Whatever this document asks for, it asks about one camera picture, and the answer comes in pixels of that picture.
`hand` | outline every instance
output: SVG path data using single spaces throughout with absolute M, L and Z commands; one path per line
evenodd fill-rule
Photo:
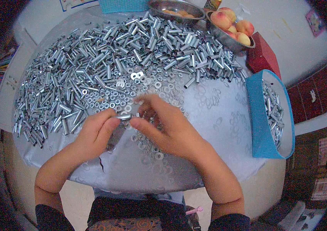
M 130 125 L 155 142 L 162 151 L 194 160 L 201 150 L 207 150 L 210 144 L 198 134 L 179 108 L 167 104 L 158 95 L 143 95 L 135 100 L 144 101 L 138 110 L 144 119 L 132 118 Z M 154 117 L 154 125 L 149 123 L 151 117 Z M 162 123 L 161 131 L 156 128 L 159 122 Z
M 107 146 L 112 132 L 120 124 L 120 119 L 112 108 L 89 116 L 76 140 L 70 144 L 72 151 L 77 151 L 83 162 L 97 158 Z

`red box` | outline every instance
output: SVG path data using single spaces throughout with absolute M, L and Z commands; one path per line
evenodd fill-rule
M 281 80 L 277 57 L 275 56 L 273 50 L 259 32 L 254 33 L 252 38 L 256 44 L 256 47 L 247 50 L 247 67 L 253 73 L 257 73 L 263 69 L 270 70 L 274 72 Z

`blue container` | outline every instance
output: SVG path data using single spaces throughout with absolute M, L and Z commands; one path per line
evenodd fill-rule
M 281 145 L 277 150 L 265 110 L 262 91 L 262 79 L 279 95 L 280 105 L 284 110 L 284 129 Z M 279 77 L 269 70 L 262 70 L 247 78 L 246 87 L 251 110 L 252 120 L 252 155 L 253 157 L 286 159 L 294 152 L 294 122 L 291 103 L 286 87 Z
M 99 0 L 102 12 L 139 12 L 148 10 L 148 0 Z

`floor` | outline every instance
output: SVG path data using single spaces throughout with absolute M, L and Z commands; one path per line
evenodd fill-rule
M 13 143 L 11 133 L 4 133 L 3 143 L 4 167 L 8 173 L 9 187 L 13 195 L 15 207 L 25 213 L 29 219 L 36 221 L 34 202 L 34 181 L 38 168 L 28 167 L 20 158 Z M 285 160 L 269 160 L 256 176 L 241 182 L 245 199 L 246 215 L 251 219 L 258 217 L 276 203 L 283 190 Z M 60 191 L 63 209 L 76 231 L 87 228 L 89 211 L 94 200 L 90 186 L 66 181 Z M 198 213 L 199 223 L 203 231 L 210 224 L 212 201 L 205 188 L 189 190 L 184 193 L 187 205 L 194 208 L 202 206 Z

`pink toy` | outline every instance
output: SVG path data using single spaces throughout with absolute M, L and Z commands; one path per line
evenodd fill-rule
M 199 206 L 198 208 L 195 208 L 193 210 L 190 210 L 188 212 L 185 212 L 186 215 L 189 215 L 189 214 L 192 214 L 192 213 L 196 213 L 196 212 L 200 212 L 200 211 L 203 211 L 203 207 L 202 206 Z

